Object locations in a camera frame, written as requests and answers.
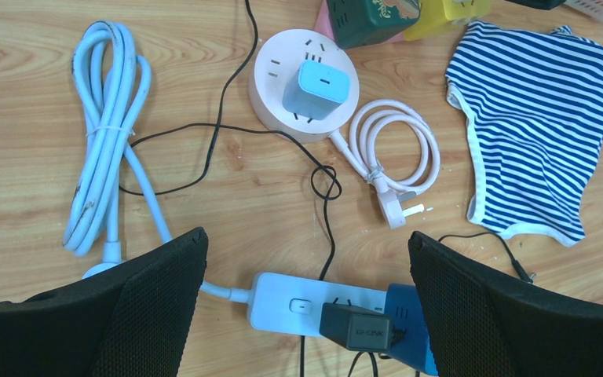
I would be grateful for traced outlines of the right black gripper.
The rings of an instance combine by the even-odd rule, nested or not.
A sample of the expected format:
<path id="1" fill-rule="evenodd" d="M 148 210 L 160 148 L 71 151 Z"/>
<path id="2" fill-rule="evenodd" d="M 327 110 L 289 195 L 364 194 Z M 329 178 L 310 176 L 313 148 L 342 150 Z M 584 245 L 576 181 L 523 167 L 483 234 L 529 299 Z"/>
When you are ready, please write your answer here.
<path id="1" fill-rule="evenodd" d="M 565 0 L 507 0 L 532 9 L 552 10 L 565 3 Z"/>

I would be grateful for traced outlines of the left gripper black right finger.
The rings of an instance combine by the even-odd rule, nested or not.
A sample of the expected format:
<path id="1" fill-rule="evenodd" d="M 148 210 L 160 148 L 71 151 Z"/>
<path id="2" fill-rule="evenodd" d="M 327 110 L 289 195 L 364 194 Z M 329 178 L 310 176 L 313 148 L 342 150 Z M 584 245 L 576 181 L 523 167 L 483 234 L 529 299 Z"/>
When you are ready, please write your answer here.
<path id="1" fill-rule="evenodd" d="M 603 376 L 603 305 L 548 291 L 415 231 L 411 276 L 442 376 Z"/>

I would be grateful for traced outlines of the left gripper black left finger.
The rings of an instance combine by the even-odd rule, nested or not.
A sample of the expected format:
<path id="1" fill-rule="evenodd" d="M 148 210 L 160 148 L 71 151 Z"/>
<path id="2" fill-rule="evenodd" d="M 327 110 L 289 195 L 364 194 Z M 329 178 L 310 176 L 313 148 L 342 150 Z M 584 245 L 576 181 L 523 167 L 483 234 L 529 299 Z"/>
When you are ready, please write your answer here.
<path id="1" fill-rule="evenodd" d="M 23 302 L 0 302 L 0 376 L 175 376 L 209 240 L 153 251 Z"/>

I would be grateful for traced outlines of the blue cube charger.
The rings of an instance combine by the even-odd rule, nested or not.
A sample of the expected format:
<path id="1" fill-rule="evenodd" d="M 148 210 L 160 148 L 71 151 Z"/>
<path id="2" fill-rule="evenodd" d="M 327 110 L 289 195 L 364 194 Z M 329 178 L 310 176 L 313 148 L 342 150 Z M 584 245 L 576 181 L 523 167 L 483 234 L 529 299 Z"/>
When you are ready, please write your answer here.
<path id="1" fill-rule="evenodd" d="M 438 376 L 416 287 L 390 284 L 384 314 L 392 319 L 394 330 L 386 356 L 427 375 Z"/>

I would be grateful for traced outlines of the yellow power adapter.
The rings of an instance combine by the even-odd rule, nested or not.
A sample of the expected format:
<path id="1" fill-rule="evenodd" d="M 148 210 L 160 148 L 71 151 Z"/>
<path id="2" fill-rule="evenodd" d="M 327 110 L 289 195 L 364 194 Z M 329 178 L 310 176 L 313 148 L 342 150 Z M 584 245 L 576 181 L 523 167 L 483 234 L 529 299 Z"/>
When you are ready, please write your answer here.
<path id="1" fill-rule="evenodd" d="M 487 15 L 490 0 L 421 0 L 420 16 L 415 24 L 403 31 L 404 41 L 410 42 L 443 34 Z"/>

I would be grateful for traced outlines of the black adapter with cable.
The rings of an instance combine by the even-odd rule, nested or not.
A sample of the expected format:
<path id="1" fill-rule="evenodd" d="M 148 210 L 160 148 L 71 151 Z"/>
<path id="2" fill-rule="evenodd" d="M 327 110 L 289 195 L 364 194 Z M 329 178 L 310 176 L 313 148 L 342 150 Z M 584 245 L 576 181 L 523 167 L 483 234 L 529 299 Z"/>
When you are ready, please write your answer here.
<path id="1" fill-rule="evenodd" d="M 326 275 L 336 252 L 336 242 L 331 229 L 328 216 L 328 204 L 342 194 L 342 185 L 337 179 L 335 168 L 322 164 L 311 153 L 307 157 L 315 164 L 313 175 L 325 174 L 329 179 L 329 185 L 325 192 L 319 190 L 315 194 L 323 201 L 323 222 L 330 243 L 330 252 L 325 261 L 320 275 L 315 280 L 326 281 Z M 245 294 L 244 302 L 247 304 L 251 296 L 251 289 Z M 305 340 L 310 336 L 299 335 L 300 345 L 305 345 Z M 366 354 L 371 360 L 373 375 L 378 375 L 376 353 L 386 352 L 392 344 L 394 337 L 393 322 L 390 317 L 383 313 L 365 309 L 352 304 L 339 304 L 326 302 L 322 307 L 320 319 L 320 336 L 331 340 L 346 350 L 355 352 L 357 357 Z"/>

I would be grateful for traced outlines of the light blue power strip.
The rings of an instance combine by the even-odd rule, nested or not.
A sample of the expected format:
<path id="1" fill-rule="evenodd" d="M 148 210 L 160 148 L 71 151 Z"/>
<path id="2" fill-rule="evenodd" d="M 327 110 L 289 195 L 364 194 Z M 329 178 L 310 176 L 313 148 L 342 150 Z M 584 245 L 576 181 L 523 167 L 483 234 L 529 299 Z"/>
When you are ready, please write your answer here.
<path id="1" fill-rule="evenodd" d="M 280 273 L 259 273 L 247 302 L 247 319 L 259 331 L 319 337 L 326 302 L 350 303 L 383 313 L 386 292 Z"/>

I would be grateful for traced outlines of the dark green cube charger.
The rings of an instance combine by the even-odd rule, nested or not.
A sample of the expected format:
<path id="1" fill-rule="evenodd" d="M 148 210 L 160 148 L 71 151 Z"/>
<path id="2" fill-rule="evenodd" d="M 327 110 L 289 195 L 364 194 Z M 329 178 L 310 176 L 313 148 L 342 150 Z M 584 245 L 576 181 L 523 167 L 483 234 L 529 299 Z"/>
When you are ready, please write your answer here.
<path id="1" fill-rule="evenodd" d="M 327 0 L 334 41 L 341 49 L 385 42 L 413 26 L 421 16 L 416 0 Z"/>

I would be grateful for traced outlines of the pink triangular power strip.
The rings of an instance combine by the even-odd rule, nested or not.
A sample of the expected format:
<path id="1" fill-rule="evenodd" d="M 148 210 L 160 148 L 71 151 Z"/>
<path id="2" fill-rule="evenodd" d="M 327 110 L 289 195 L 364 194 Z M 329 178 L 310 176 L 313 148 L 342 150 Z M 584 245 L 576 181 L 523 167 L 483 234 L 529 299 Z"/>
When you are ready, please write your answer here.
<path id="1" fill-rule="evenodd" d="M 326 37 L 328 37 L 331 40 L 334 40 L 334 32 L 333 32 L 333 29 L 331 26 L 329 16 L 330 16 L 330 14 L 329 14 L 329 9 L 328 9 L 327 3 L 325 1 L 321 1 L 320 2 L 320 10 L 318 12 L 315 27 L 313 28 L 313 30 L 322 35 L 325 35 Z M 404 42 L 404 41 L 405 41 L 405 38 L 404 38 L 403 33 L 399 33 L 397 35 L 394 35 L 392 38 L 385 40 L 384 42 L 380 42 L 380 45 L 388 44 L 388 43 L 395 43 L 395 42 Z"/>

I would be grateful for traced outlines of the light blue small charger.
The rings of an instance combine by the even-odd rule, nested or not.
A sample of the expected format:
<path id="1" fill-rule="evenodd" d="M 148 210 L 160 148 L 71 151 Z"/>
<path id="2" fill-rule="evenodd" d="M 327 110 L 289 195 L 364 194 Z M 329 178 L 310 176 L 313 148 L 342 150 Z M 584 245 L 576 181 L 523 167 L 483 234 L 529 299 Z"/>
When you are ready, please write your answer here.
<path id="1" fill-rule="evenodd" d="M 330 65 L 305 60 L 283 92 L 283 107 L 296 115 L 324 120 L 349 98 L 350 78 Z"/>

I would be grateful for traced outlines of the pink round power strip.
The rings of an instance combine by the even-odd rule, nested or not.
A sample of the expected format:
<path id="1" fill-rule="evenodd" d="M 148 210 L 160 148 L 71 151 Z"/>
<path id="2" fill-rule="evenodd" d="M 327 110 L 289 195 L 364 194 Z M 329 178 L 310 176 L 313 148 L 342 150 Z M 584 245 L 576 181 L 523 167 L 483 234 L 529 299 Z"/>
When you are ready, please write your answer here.
<path id="1" fill-rule="evenodd" d="M 282 105 L 283 92 L 305 60 L 315 60 L 344 71 L 350 78 L 348 100 L 324 120 L 293 114 Z M 259 50 L 250 77 L 251 105 L 269 130 L 290 134 L 301 143 L 323 140 L 346 124 L 356 111 L 360 84 L 347 53 L 331 39 L 306 29 L 281 31 Z"/>

